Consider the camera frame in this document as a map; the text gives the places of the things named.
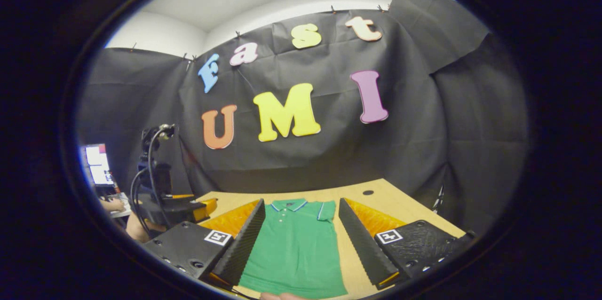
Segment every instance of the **hand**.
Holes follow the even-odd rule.
[[[118,197],[114,197],[109,201],[109,204],[111,205],[111,210],[112,211],[118,211],[118,212],[124,212],[125,211],[125,206],[123,205],[123,201],[121,201],[121,199],[119,199]]]
[[[149,229],[154,229],[155,231],[164,232],[167,229],[165,226],[157,225],[156,223],[152,223],[150,221],[144,221]],[[127,225],[125,227],[126,233],[133,239],[141,242],[147,242],[150,240],[149,235],[144,231],[144,227],[138,220],[138,216],[132,212],[127,219]]]
[[[309,300],[306,298],[301,298],[300,296],[296,296],[290,293],[282,293],[280,295],[272,294],[264,292],[260,295],[260,300]]]

